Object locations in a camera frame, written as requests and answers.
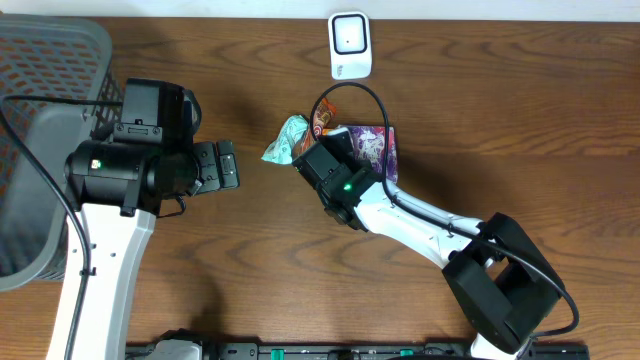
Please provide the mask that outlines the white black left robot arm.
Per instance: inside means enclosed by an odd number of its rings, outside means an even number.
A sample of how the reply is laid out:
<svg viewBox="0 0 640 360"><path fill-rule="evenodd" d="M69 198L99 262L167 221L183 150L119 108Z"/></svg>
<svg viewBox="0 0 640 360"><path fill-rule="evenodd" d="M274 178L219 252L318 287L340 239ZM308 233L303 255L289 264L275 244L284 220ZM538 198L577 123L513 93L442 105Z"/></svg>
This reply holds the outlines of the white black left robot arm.
<svg viewBox="0 0 640 360"><path fill-rule="evenodd" d="M161 203L239 185L230 141L182 148L85 141L66 160L83 232L67 242L50 359L122 359L136 279Z"/></svg>

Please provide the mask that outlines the mint green wipes pack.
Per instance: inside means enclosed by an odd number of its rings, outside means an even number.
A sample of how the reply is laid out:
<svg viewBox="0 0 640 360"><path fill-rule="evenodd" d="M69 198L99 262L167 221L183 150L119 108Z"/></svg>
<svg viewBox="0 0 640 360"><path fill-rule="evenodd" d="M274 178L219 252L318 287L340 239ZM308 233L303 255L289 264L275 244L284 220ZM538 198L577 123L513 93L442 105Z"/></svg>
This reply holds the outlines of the mint green wipes pack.
<svg viewBox="0 0 640 360"><path fill-rule="evenodd" d="M308 130L308 120L302 115L289 117L276 139L266 148L261 159L278 165L290 165L295 145Z"/></svg>

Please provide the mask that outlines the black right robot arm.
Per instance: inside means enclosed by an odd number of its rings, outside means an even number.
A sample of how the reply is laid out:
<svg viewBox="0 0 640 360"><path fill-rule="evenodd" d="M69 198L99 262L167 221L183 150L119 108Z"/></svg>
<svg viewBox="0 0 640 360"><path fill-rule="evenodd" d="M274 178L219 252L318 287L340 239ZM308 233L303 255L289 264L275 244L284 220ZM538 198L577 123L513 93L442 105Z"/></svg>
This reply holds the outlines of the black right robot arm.
<svg viewBox="0 0 640 360"><path fill-rule="evenodd" d="M463 314L476 330L470 354L516 359L566 287L524 229L496 213L482 221L444 211L358 160L344 136L312 145L295 167L325 212L354 230L400 242L440 268Z"/></svg>

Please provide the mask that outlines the purple pantyliner pack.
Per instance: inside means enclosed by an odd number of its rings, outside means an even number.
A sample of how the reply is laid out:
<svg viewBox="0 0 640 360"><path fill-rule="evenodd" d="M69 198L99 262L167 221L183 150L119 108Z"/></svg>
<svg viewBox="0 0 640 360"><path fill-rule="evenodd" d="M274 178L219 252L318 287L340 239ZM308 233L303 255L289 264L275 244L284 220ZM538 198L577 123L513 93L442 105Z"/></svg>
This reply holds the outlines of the purple pantyliner pack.
<svg viewBox="0 0 640 360"><path fill-rule="evenodd" d="M355 155L358 160L369 160L375 171L382 172L385 144L385 128L383 126L353 126L347 129L352 139ZM389 145L387 158L387 178L398 182L398 161L394 128L389 128Z"/></svg>

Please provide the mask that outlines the brown orange chocolate bar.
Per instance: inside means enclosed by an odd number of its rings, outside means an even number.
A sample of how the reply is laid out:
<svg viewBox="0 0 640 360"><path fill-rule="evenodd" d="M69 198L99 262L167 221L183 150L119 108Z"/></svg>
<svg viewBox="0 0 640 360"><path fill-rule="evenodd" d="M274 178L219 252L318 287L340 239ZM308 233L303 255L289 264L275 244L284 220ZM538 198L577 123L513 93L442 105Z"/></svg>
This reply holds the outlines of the brown orange chocolate bar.
<svg viewBox="0 0 640 360"><path fill-rule="evenodd" d="M337 108L333 104L331 104L326 97L324 97L313 115L313 133L317 138L325 134L325 129L335 117L336 112ZM301 139L293 147L292 158L296 159L299 155L304 153L314 142L315 140L309 133L309 129L306 129Z"/></svg>

